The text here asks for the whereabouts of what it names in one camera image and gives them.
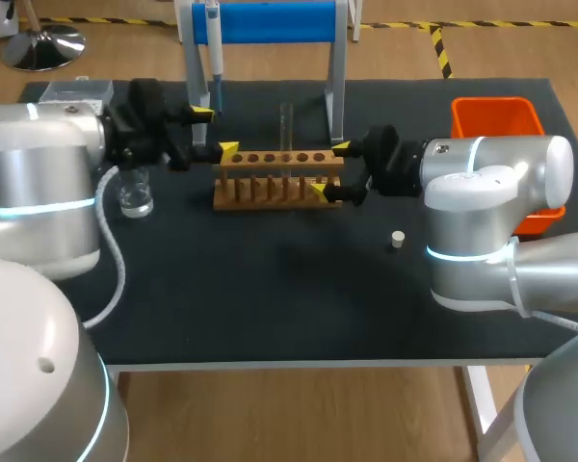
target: black tabletop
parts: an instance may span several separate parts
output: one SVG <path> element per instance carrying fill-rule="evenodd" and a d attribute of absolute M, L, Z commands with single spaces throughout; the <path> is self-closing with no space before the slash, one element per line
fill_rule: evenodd
<path fill-rule="evenodd" d="M 171 104 L 184 100 L 184 84 L 165 88 Z M 32 84 L 22 100 L 41 90 Z M 116 83 L 115 98 L 124 90 Z M 223 92 L 225 112 L 208 140 L 278 149 L 278 105 L 287 101 L 294 147 L 329 146 L 322 84 L 226 82 Z M 545 131 L 567 137 L 575 155 L 567 213 L 548 234 L 578 231 L 578 141 L 547 80 L 363 81 L 348 82 L 346 92 L 347 140 L 384 123 L 407 140 L 447 138 L 456 97 L 530 99 Z M 348 162 L 344 179 L 359 171 L 359 162 Z M 515 313 L 464 314 L 435 303 L 417 199 L 373 193 L 360 208 L 215 212 L 214 178 L 211 167 L 184 174 L 155 168 L 149 217 L 123 218 L 115 200 L 109 205 L 126 289 L 112 316 L 90 331 L 109 364 L 535 358 L 573 335 Z M 394 230 L 407 237 L 388 253 Z M 86 319 L 115 283 L 103 248 L 94 270 L 60 287 Z"/>

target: yellow black hazard tape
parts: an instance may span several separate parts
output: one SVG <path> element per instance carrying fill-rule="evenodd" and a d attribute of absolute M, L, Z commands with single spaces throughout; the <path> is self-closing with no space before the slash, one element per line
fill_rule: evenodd
<path fill-rule="evenodd" d="M 431 27 L 578 27 L 578 21 L 400 21 L 360 24 L 360 29 L 403 29 Z"/>
<path fill-rule="evenodd" d="M 40 22 L 66 24 L 134 24 L 137 26 L 177 27 L 176 22 L 157 21 L 154 19 L 125 19 L 121 17 L 40 17 Z M 27 17 L 20 17 L 19 22 L 28 22 Z"/>
<path fill-rule="evenodd" d="M 135 24 L 138 26 L 176 27 L 175 21 L 158 21 L 153 19 L 126 19 L 120 17 L 40 17 L 40 22 L 53 23 L 90 23 L 90 24 Z M 576 27 L 578 21 L 400 21 L 371 22 L 361 24 L 361 29 L 406 29 L 417 28 L 429 30 L 431 27 Z"/>
<path fill-rule="evenodd" d="M 444 79 L 453 79 L 454 73 L 452 72 L 452 67 L 450 67 L 450 60 L 447 57 L 445 48 L 443 47 L 443 39 L 441 38 L 441 28 L 431 26 L 431 38 L 433 39 L 434 51 L 436 51 L 436 57 L 439 61 L 439 68 L 443 74 Z"/>

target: orange box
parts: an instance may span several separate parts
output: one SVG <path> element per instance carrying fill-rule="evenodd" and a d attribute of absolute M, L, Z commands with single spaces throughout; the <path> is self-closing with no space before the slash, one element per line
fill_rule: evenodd
<path fill-rule="evenodd" d="M 452 138 L 544 135 L 531 101 L 521 97 L 456 98 L 452 102 Z M 563 218 L 565 207 L 540 210 L 515 229 L 517 236 L 543 234 Z"/>

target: wooden test tube rack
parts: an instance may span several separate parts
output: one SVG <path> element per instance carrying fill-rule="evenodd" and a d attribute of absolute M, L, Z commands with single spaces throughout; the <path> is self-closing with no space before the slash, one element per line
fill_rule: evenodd
<path fill-rule="evenodd" d="M 344 162 L 332 151 L 241 151 L 223 156 L 214 191 L 215 210 L 318 209 L 329 203 L 311 183 L 340 185 Z M 321 171 L 316 176 L 305 176 Z"/>

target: wooden floor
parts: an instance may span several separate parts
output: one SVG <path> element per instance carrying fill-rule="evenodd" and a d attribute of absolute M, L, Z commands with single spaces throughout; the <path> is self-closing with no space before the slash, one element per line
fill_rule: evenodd
<path fill-rule="evenodd" d="M 171 4 L 149 0 L 36 5 L 40 16 L 174 20 Z M 364 0 L 365 22 L 471 19 L 578 20 L 578 0 Z M 0 63 L 0 103 L 15 101 L 33 80 L 184 79 L 174 30 L 78 27 L 88 48 L 69 66 L 29 74 Z M 443 40 L 457 78 L 550 78 L 578 135 L 578 29 L 445 29 Z M 225 74 L 233 80 L 321 79 L 327 57 L 324 45 L 234 46 L 225 54 Z M 360 43 L 349 46 L 348 77 L 437 79 L 441 72 L 428 34 L 364 30 Z M 524 370 L 488 373 L 501 406 Z M 473 461 L 458 385 L 451 368 L 133 374 L 129 460 Z M 507 460 L 523 459 L 516 449 Z"/>

